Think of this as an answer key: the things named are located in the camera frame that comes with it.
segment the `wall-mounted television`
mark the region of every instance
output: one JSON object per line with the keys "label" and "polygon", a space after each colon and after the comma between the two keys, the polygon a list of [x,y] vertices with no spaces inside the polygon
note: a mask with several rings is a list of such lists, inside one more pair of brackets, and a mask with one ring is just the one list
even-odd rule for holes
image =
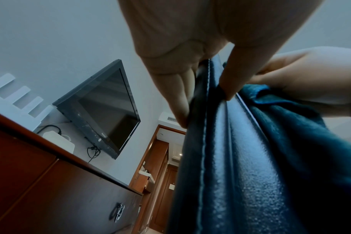
{"label": "wall-mounted television", "polygon": [[116,159],[140,117],[121,60],[115,60],[53,103],[95,146]]}

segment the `white slatted holder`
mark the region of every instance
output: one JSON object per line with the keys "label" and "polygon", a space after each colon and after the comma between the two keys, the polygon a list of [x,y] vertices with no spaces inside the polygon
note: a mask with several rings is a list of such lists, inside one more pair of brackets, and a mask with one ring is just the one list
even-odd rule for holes
{"label": "white slatted holder", "polygon": [[[6,86],[13,80],[15,80],[15,77],[13,75],[9,73],[3,75],[0,77],[0,88]],[[10,94],[5,99],[0,97],[0,114],[20,124],[28,130],[33,131],[41,124],[42,120],[51,112],[53,107],[51,105],[47,106],[44,110],[41,111],[41,113],[38,114],[37,117],[34,118],[29,113],[42,103],[43,99],[41,97],[34,98],[22,109],[14,105],[17,100],[29,92],[30,89],[26,86],[23,86]]]}

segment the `black tv frame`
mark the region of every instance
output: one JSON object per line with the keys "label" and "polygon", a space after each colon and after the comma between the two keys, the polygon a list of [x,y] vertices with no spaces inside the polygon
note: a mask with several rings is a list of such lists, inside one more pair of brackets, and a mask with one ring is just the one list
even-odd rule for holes
{"label": "black tv frame", "polygon": [[[98,86],[102,81],[108,78],[111,74],[116,71],[120,71],[121,77],[123,78],[124,84],[127,88],[130,101],[133,106],[133,110],[137,117],[137,124],[129,134],[128,138],[124,142],[121,148],[116,147],[114,143],[106,140],[107,136],[104,131],[95,123],[89,113],[83,108],[83,106],[78,102],[78,100],[83,97],[86,93],[90,92],[93,88]],[[123,63],[120,59],[107,65],[105,68],[88,78],[86,81],[72,89],[70,92],[59,98],[53,103],[57,109],[66,116],[74,125],[83,132],[86,138],[94,145],[105,151],[113,159],[117,159],[119,154],[122,152],[124,146],[127,144],[128,140],[133,135],[134,131],[137,129],[141,122],[140,116],[138,114],[137,107],[134,102],[132,91],[129,87],[129,82],[124,71]]]}

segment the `white stitching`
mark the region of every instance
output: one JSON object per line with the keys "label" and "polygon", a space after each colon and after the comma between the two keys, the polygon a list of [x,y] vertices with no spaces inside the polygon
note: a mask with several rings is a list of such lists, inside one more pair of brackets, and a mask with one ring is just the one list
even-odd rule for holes
{"label": "white stitching", "polygon": [[204,119],[204,131],[202,137],[202,157],[201,157],[201,169],[200,169],[200,191],[199,191],[199,208],[197,211],[197,233],[202,232],[202,211],[203,211],[203,192],[204,192],[204,173],[205,173],[205,148],[206,148],[206,117],[207,117],[207,110],[208,110],[208,96],[209,96],[209,82],[210,82],[210,59],[208,60],[208,85],[206,87],[206,105],[205,105],[205,119]]}

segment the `black power cord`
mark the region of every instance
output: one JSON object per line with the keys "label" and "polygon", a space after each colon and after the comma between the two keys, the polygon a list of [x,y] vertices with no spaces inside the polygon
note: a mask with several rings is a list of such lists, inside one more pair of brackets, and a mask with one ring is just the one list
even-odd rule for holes
{"label": "black power cord", "polygon": [[[94,150],[94,151],[95,151],[95,152],[94,152],[95,154],[91,157],[91,156],[89,155],[88,150]],[[97,158],[97,157],[100,155],[100,153],[101,153],[101,149],[98,148],[97,146],[88,147],[88,148],[87,148],[87,154],[88,154],[88,157],[90,158],[90,160],[88,161],[88,163],[90,163],[90,162],[92,161],[92,159]]]}
{"label": "black power cord", "polygon": [[57,126],[55,126],[55,125],[46,125],[46,126],[44,126],[41,130],[39,130],[38,132],[37,132],[37,134],[39,134],[41,131],[43,131],[43,130],[45,130],[46,128],[48,128],[48,127],[55,127],[55,128],[58,128],[59,129],[59,132],[58,132],[58,134],[61,136],[61,129],[59,128],[59,127],[57,127]]}

